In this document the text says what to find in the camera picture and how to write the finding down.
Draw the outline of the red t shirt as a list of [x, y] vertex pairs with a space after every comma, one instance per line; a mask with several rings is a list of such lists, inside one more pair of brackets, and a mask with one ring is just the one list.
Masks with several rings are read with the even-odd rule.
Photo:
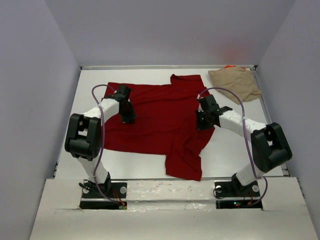
[[137, 117], [125, 124], [119, 115], [105, 123], [107, 150], [165, 156], [166, 174], [200, 181], [201, 151], [215, 128], [198, 130], [197, 96], [205, 90], [200, 75], [171, 75], [164, 85], [127, 84]]

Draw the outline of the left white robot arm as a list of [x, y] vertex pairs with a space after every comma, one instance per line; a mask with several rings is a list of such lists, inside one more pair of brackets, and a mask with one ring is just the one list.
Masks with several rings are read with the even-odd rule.
[[110, 173], [102, 163], [102, 155], [106, 137], [106, 122], [116, 116], [124, 124], [134, 124], [136, 113], [130, 100], [131, 89], [120, 85], [112, 94], [98, 101], [94, 86], [91, 94], [97, 106], [91, 110], [78, 114], [73, 113], [68, 122], [64, 149], [80, 162], [88, 180], [80, 186], [101, 198], [108, 199], [112, 189]]

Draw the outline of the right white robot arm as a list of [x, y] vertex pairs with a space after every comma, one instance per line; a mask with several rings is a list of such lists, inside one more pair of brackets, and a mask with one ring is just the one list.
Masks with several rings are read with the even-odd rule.
[[285, 133], [278, 123], [264, 124], [246, 118], [243, 103], [240, 103], [241, 114], [231, 107], [220, 107], [212, 94], [199, 96], [197, 101], [199, 108], [195, 114], [198, 130], [214, 127], [227, 129], [244, 138], [248, 151], [249, 164], [235, 173], [226, 186], [221, 187], [223, 192], [242, 196], [253, 182], [293, 157]]

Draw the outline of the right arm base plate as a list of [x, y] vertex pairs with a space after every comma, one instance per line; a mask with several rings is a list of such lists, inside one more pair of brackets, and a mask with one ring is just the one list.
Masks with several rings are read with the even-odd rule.
[[218, 210], [263, 209], [262, 202], [258, 202], [261, 194], [257, 181], [240, 190], [234, 190], [230, 181], [215, 181], [212, 193]]

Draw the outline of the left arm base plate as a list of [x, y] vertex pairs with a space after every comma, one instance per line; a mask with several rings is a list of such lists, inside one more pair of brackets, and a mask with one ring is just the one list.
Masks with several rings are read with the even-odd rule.
[[82, 193], [79, 207], [82, 210], [126, 210], [128, 183], [112, 181], [108, 193], [101, 195], [97, 186], [89, 181], [80, 182]]

